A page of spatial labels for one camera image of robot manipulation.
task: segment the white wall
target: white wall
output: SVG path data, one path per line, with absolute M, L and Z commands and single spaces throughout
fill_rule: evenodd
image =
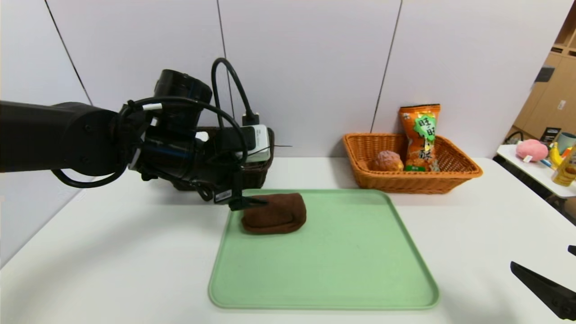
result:
M 210 84 L 223 56 L 216 0 L 50 0 L 94 104 L 151 96 L 160 71 Z M 443 105 L 439 133 L 491 156 L 522 107 L 571 0 L 220 0 L 226 54 L 284 156 L 341 155 L 340 138 L 395 131 L 400 106 Z M 42 1 L 2 1 L 2 95 L 54 104 L 86 97 Z M 220 74 L 221 99 L 226 95 Z M 244 109 L 235 95 L 236 119 Z M 203 123 L 215 125 L 203 114 Z M 1 175 L 2 260 L 76 192 L 49 172 Z
M 572 1 L 405 0 L 373 131 L 400 131 L 401 106 L 441 103 L 438 133 L 494 156 Z
M 343 156 L 369 132 L 400 0 L 220 0 L 228 59 L 279 156 Z M 232 85 L 237 121 L 244 109 Z
M 0 23 L 2 100 L 88 102 L 43 1 L 2 0 Z M 0 174 L 2 265 L 77 192 L 50 171 Z
M 74 66 L 95 106 L 119 111 L 127 100 L 152 97 L 163 69 L 210 87 L 212 62 L 224 56 L 216 0 L 49 0 Z M 232 114 L 223 67 L 222 109 Z M 211 112 L 202 125 L 217 125 Z

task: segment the wire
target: wire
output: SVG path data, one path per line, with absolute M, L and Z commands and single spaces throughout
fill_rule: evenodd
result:
M 216 107 L 218 109 L 220 109 L 220 99 L 218 97 L 218 85 L 216 84 L 216 69 L 218 67 L 218 64 L 224 64 L 226 66 L 226 69 L 228 71 L 228 73 L 230 73 L 230 75 L 232 76 L 232 79 L 234 80 L 234 84 L 236 84 L 236 88 L 238 88 L 238 92 L 240 93 L 240 97 L 242 98 L 242 103 L 244 103 L 244 108 L 246 109 L 246 116 L 248 118 L 248 120 L 254 120 L 256 118 L 256 115 L 254 115 L 254 112 L 252 112 L 252 109 L 250 108 L 250 104 L 248 103 L 248 98 L 246 97 L 246 93 L 244 92 L 244 87 L 242 87 L 242 83 L 240 82 L 240 79 L 238 78 L 238 74 L 236 74 L 236 71 L 234 70 L 234 68 L 232 67 L 232 64 L 230 64 L 230 62 L 228 62 L 227 59 L 225 58 L 217 58 L 214 63 L 212 64 L 212 91 L 214 92 L 214 103 L 216 104 Z M 220 126 L 221 129 L 224 128 L 224 124 L 222 123 L 222 117 L 218 116 L 218 125 Z
M 521 141 L 524 140 L 524 133 L 522 133 L 521 131 L 515 131 L 512 134 L 510 134 L 510 136 L 506 137 L 506 139 L 504 140 L 504 143 L 508 143 L 512 139 L 512 136 L 514 136 L 516 134 L 520 134 L 520 140 Z
M 179 102 L 179 103 L 187 103 L 187 104 L 197 105 L 197 106 L 202 107 L 203 109 L 209 110 L 209 111 L 217 114 L 218 116 L 221 116 L 224 119 L 226 119 L 226 121 L 232 125 L 232 128 L 234 128 L 236 133 L 238 133 L 238 136 L 241 139 L 240 142 L 242 144 L 242 158 L 240 158 L 239 161 L 237 161 L 233 164 L 242 165 L 246 162 L 246 159 L 248 158 L 248 145 L 246 144 L 246 139 L 244 138 L 244 134 L 242 133 L 240 126 L 238 126 L 238 123 L 236 123 L 234 118 L 232 118 L 230 115 L 228 115 L 223 110 L 220 110 L 219 108 L 213 107 L 207 103 L 203 103 L 201 101 L 197 101 L 197 100 L 189 99 L 189 98 L 184 98 L 184 97 L 152 97 L 152 98 L 146 98 L 146 99 L 138 100 L 134 104 L 136 106 L 140 107 L 140 106 L 145 105 L 145 104 L 170 103 L 170 102 L 173 102 L 173 103 Z
M 111 176 L 94 182 L 80 182 L 70 179 L 66 174 L 64 174 L 64 172 L 62 172 L 62 170 L 52 170 L 52 173 L 56 176 L 56 178 L 58 178 L 58 180 L 62 181 L 64 184 L 70 187 L 87 189 L 101 187 L 105 184 L 113 182 L 124 173 L 124 170 L 126 170 L 126 164 L 123 164 L 123 166 L 116 170 Z
M 152 98 L 146 98 L 146 99 L 142 99 L 142 100 L 138 100 L 136 102 L 130 100 L 128 101 L 127 105 L 124 105 L 124 107 L 122 107 L 122 109 L 120 110 L 120 112 L 118 113 L 118 116 L 116 118 L 116 136 L 118 138 L 118 144 L 120 146 L 120 164 L 118 166 L 118 169 L 109 177 L 102 179 L 102 180 L 98 180 L 98 181 L 94 181 L 94 182 L 80 182 L 80 181 L 76 181 L 73 179 L 70 179 L 64 172 L 62 172 L 62 170 L 56 169 L 56 170 L 52 170 L 52 173 L 60 180 L 62 181 L 64 184 L 70 186 L 70 187 L 75 187 L 75 188 L 81 188 L 81 189 L 87 189 L 87 188 L 96 188 L 96 187 L 101 187 L 105 184 L 111 183 L 114 180 L 118 179 L 126 170 L 126 167 L 128 166 L 128 157 L 127 157 L 127 153 L 128 153 L 128 145 L 130 144 L 128 141 L 126 141 L 126 138 L 124 138 L 124 134 L 122 132 L 122 126 L 124 125 L 124 121 L 126 120 L 126 118 L 132 114 L 135 110 L 141 110 L 142 106 L 145 104 L 151 104 L 151 103 L 170 103 L 170 102 L 180 102 L 180 103 L 187 103 L 190 105 L 198 105 L 201 106 L 202 108 L 212 111 L 214 113 L 216 113 L 219 117 L 224 117 L 224 119 L 226 119 L 227 122 L 229 122 L 232 125 L 232 128 L 234 128 L 234 130 L 238 133 L 238 135 L 241 138 L 241 144 L 242 144 L 242 158 L 240 158 L 238 161 L 235 161 L 234 163 L 231 163 L 230 165 L 242 165 L 246 162 L 246 159 L 248 158 L 248 145 L 246 144 L 246 139 L 244 138 L 244 135 L 242 133 L 242 130 L 240 129 L 240 126 L 238 126 L 238 124 L 236 123 L 236 121 L 234 121 L 234 119 L 228 115 L 227 113 L 225 113 L 224 111 L 218 109 L 218 108 L 214 108 L 209 104 L 203 103 L 201 101 L 197 101 L 194 99 L 188 99 L 188 98 L 184 98 L 184 97 L 152 97 Z
M 250 153 L 248 156 L 254 155 L 254 154 L 256 154 L 256 153 L 260 153 L 260 152 L 262 152 L 262 151 L 264 151 L 264 150 L 267 150 L 267 149 L 271 148 L 272 146 L 274 146 L 275 148 L 291 148 L 291 147 L 292 147 L 292 145 L 270 145 L 270 146 L 265 147 L 265 148 L 263 148 L 263 149 L 261 149 L 261 150 L 257 150 L 257 151 L 255 151 L 255 152 L 252 152 L 252 153 Z
M 62 183 L 66 184 L 67 186 L 74 187 L 74 188 L 81 188 L 81 189 L 101 187 L 101 186 L 104 186 L 104 185 L 111 183 L 114 180 L 118 179 L 124 173 L 124 171 L 126 170 L 126 167 L 128 166 L 128 162 L 127 162 L 128 158 L 126 156 L 127 151 L 126 151 L 126 148 L 123 147 L 125 142 L 124 142 L 121 127 L 124 123 L 125 118 L 129 114 L 132 114 L 133 110 L 135 110 L 135 109 L 136 109 L 136 105 L 134 104 L 134 102 L 132 100 L 129 100 L 128 104 L 124 105 L 122 107 L 122 109 L 118 113 L 118 116 L 116 117 L 116 134 L 118 135 L 118 139 L 119 139 L 119 143 L 120 143 L 120 151 L 119 151 L 120 164 L 118 165 L 118 169 L 116 169 L 116 171 L 114 171 L 114 173 L 112 175 L 110 175 L 109 177 L 104 178 L 102 180 L 98 180 L 98 181 L 94 181 L 94 182 L 82 182 L 82 181 L 77 181 L 77 180 L 71 179 L 62 170 L 59 170 L 59 169 L 51 170 L 52 173 L 56 176 L 56 178 L 58 178 L 58 180 L 62 181 Z

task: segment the cup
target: cup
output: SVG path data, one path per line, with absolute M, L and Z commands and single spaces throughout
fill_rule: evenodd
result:
M 574 134 L 562 132 L 560 136 L 558 136 L 558 151 L 560 152 L 560 155 L 562 155 L 567 148 L 571 148 L 575 144 L 576 135 Z

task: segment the pink plush toy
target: pink plush toy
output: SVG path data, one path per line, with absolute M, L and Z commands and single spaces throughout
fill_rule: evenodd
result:
M 548 156 L 548 148 L 539 141 L 526 140 L 516 146 L 516 155 L 522 159 L 530 155 L 530 162 L 538 162 Z

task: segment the orange wicker basket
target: orange wicker basket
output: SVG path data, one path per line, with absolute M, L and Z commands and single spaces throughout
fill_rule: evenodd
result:
M 482 169 L 472 159 L 441 136 L 436 136 L 434 144 L 441 172 L 381 172 L 368 170 L 363 167 L 365 164 L 359 164 L 360 161 L 371 161 L 383 150 L 406 156 L 408 139 L 404 134 L 346 134 L 343 140 L 354 178 L 361 188 L 388 193 L 445 194 L 482 175 Z

